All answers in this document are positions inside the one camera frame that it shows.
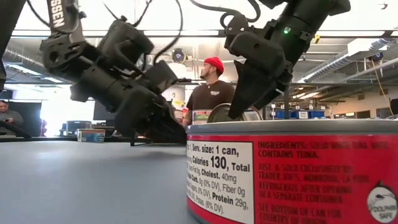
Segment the ceiling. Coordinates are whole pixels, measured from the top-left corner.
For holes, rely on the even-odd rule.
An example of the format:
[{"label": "ceiling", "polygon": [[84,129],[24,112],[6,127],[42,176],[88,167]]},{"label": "ceiling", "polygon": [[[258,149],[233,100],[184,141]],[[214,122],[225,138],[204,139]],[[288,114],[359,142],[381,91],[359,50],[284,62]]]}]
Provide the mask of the ceiling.
[{"label": "ceiling", "polygon": [[[40,12],[39,14],[43,16],[46,15],[47,6],[45,5],[45,1],[31,1],[35,9]],[[219,4],[223,7],[238,8],[239,11],[248,16],[253,14],[250,5],[246,1],[202,0],[200,2],[203,4],[210,4],[212,2],[213,4]],[[382,11],[380,10],[379,4],[384,2],[388,3],[389,6],[387,9]],[[321,27],[321,30],[392,29],[393,27],[398,26],[398,24],[396,24],[396,21],[393,21],[391,19],[391,16],[394,15],[394,11],[396,12],[396,9],[398,9],[397,2],[398,1],[377,0],[369,4],[363,4],[363,1],[351,0],[351,11],[346,14],[329,17]],[[89,15],[88,18],[83,19],[82,21],[84,30],[108,29],[108,26],[112,22],[113,18],[109,15],[109,13],[104,9],[102,5],[98,4],[98,2],[95,0],[80,0],[79,3],[81,5],[81,10],[84,10]],[[144,7],[145,1],[109,0],[105,1],[105,3],[111,8],[111,10],[115,14],[123,14],[128,18],[137,18]],[[198,9],[192,6],[188,2],[188,0],[181,0],[181,4],[184,12],[185,30],[222,29],[219,24],[219,13]],[[278,6],[274,10],[269,10],[262,5],[262,17],[254,25],[257,27],[262,27],[264,26],[266,21],[270,19],[276,19],[280,12],[283,10],[283,7],[284,6]],[[149,8],[144,20],[141,22],[139,28],[143,30],[175,30],[177,29],[178,22],[173,21],[178,20],[178,11],[174,4],[171,4],[170,1],[154,1],[154,3]],[[47,30],[47,28],[34,17],[34,15],[30,12],[30,9],[28,7],[25,7],[16,26],[15,32],[18,31],[26,33],[28,35],[29,33],[33,32],[32,29]],[[8,49],[11,51],[21,52],[21,55],[24,56],[23,59],[27,60],[27,62],[29,62],[29,65],[42,65],[39,46],[43,38],[35,38],[34,35],[30,35],[29,38],[21,38],[21,36],[24,35],[20,35],[20,37],[18,38],[12,38],[10,40]],[[172,40],[172,38],[160,37],[153,37],[150,39],[155,45],[155,49],[153,51],[154,53],[164,48]],[[100,40],[100,38],[87,38],[87,41],[93,45],[97,45]],[[297,82],[303,77],[306,77],[308,75],[308,72],[313,70],[315,67],[320,65],[326,65],[327,60],[330,60],[341,52],[347,51],[349,44],[352,43],[354,40],[355,39],[352,38],[321,38],[317,43],[315,43],[313,40],[307,53],[303,54],[302,59],[297,62],[296,66],[294,67],[294,82]],[[233,60],[239,60],[243,58],[238,58],[231,55],[223,47],[224,42],[225,38],[219,37],[182,37],[172,49],[183,49],[184,53],[188,56],[188,60],[184,62],[184,65],[187,67],[188,71],[193,71],[194,73],[200,71],[200,67],[203,64],[203,60],[205,58],[217,56],[224,62],[225,66],[225,72],[222,78],[228,81],[236,81],[238,76],[236,73],[236,69],[233,65]],[[388,50],[383,51],[383,53],[385,61],[392,60],[398,57],[398,47],[396,44],[390,44]],[[162,59],[171,62],[170,56],[164,56],[162,57]],[[32,74],[30,71],[21,72],[21,68],[18,68],[17,66],[8,67],[7,77],[9,78],[9,80],[7,81],[7,83],[30,83],[34,85],[59,84],[49,80],[48,78],[45,78],[50,74],[48,74],[48,72],[46,72],[45,70],[40,69],[40,66],[35,66],[32,68],[34,69],[30,69],[30,71],[36,72],[38,74]],[[349,65],[334,70],[333,72],[330,72],[327,76],[315,80],[314,83],[339,82],[339,80],[341,80],[342,78],[345,78],[348,75],[358,73],[362,70],[364,70],[364,62],[363,58],[359,58]],[[304,90],[311,91],[311,89],[313,89],[313,87],[307,86]]]}]

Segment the can lid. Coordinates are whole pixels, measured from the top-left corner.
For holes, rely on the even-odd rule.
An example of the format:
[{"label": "can lid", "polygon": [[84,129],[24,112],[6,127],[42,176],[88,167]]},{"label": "can lid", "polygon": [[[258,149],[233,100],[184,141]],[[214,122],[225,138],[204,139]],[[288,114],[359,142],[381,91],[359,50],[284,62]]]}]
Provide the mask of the can lid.
[{"label": "can lid", "polygon": [[398,134],[398,122],[380,119],[234,121],[191,125],[187,134]]}]

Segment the table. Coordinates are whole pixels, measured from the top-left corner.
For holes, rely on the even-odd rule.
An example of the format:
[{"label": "table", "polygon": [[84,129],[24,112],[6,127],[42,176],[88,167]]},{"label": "table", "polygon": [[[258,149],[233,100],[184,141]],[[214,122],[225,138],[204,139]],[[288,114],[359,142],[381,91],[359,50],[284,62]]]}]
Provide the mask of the table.
[{"label": "table", "polygon": [[0,223],[196,223],[184,147],[0,143]]}]

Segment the can label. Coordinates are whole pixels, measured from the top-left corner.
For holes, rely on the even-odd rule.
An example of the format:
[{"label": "can label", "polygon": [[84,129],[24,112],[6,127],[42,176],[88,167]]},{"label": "can label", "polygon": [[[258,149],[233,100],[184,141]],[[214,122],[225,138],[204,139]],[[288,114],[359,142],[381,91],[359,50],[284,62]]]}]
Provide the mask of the can label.
[{"label": "can label", "polygon": [[206,124],[211,110],[194,110],[192,111],[192,124]]},{"label": "can label", "polygon": [[398,135],[192,136],[187,201],[208,223],[398,223]]}]

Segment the box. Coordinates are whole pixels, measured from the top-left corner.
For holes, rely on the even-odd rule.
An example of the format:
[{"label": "box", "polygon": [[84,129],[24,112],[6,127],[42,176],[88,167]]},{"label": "box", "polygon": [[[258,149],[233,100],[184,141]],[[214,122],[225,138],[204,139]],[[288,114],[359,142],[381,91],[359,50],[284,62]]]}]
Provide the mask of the box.
[{"label": "box", "polygon": [[78,142],[104,143],[105,129],[78,129]]}]

